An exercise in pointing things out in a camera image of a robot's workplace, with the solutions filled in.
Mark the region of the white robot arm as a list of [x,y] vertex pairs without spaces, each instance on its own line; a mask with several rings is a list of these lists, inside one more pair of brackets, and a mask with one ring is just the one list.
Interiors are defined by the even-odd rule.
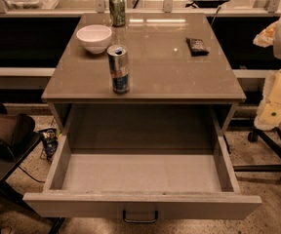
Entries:
[[[273,54],[281,60],[281,17],[259,33],[253,43],[260,47],[273,47]],[[270,71],[264,81],[262,100],[257,110],[254,126],[270,131],[281,123],[281,69]]]

